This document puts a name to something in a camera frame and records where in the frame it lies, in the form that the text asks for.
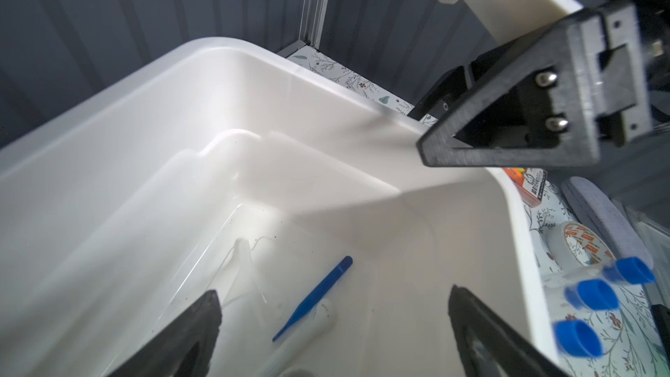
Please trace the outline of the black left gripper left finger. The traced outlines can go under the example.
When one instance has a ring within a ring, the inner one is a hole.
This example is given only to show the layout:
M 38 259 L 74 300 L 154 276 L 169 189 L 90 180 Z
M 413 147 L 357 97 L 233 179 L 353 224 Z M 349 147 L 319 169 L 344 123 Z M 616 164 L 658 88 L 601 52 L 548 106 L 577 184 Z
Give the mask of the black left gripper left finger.
M 206 291 L 111 375 L 207 375 L 222 318 L 217 292 Z

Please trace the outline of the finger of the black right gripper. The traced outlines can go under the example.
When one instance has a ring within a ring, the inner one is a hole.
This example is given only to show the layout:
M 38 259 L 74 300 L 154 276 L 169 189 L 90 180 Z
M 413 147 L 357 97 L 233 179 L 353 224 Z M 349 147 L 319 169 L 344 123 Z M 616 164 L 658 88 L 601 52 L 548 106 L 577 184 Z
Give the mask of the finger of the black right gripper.
M 584 9 L 513 41 L 419 139 L 429 167 L 591 166 L 654 129 L 654 12 Z
M 514 44 L 515 41 L 511 41 L 500 45 L 480 54 L 467 65 L 443 73 L 410 110 L 408 117 L 414 120 L 440 120 Z

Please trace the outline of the white plastic storage box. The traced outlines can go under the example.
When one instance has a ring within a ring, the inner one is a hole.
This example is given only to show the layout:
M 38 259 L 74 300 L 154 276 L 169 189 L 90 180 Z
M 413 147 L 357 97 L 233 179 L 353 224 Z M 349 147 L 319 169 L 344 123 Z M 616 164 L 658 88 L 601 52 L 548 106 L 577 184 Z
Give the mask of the white plastic storage box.
M 268 305 L 223 309 L 213 375 L 245 376 L 345 256 L 319 376 L 460 376 L 469 289 L 556 361 L 522 201 L 500 169 L 426 167 L 424 125 L 253 44 L 191 41 L 1 152 L 1 373 L 107 375 L 245 238 Z

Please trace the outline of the blue capped test tube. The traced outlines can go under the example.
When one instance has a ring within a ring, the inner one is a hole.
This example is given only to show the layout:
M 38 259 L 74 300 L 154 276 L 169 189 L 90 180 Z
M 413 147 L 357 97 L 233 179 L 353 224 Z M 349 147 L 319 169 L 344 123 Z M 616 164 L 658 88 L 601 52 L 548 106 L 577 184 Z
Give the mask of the blue capped test tube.
M 600 358 L 604 349 L 598 334 L 582 320 L 562 320 L 552 324 L 559 350 L 577 358 Z
M 544 293 L 551 303 L 578 310 L 598 312 L 619 308 L 617 294 L 602 279 L 589 279 L 561 286 L 546 286 Z
M 602 264 L 580 268 L 573 272 L 577 277 L 603 279 L 608 283 L 624 286 L 625 284 L 652 284 L 656 281 L 652 270 L 639 258 L 622 258 Z

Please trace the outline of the blue tweezers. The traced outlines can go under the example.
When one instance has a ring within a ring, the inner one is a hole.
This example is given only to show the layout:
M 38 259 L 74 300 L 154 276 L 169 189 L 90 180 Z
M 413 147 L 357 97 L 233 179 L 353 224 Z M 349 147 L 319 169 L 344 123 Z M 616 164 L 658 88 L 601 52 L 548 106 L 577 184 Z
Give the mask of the blue tweezers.
M 324 296 L 333 288 L 341 277 L 349 270 L 353 264 L 351 256 L 345 256 L 317 285 L 311 292 L 298 304 L 288 321 L 271 339 L 272 342 L 279 340 L 284 333 L 303 319 Z

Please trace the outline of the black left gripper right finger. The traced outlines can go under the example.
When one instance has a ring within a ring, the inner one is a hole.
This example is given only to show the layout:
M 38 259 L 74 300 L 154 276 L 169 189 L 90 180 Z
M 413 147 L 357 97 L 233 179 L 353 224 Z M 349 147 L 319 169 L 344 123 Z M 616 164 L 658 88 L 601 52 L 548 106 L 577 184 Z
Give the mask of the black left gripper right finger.
M 467 288 L 451 288 L 448 315 L 465 375 L 565 375 Z

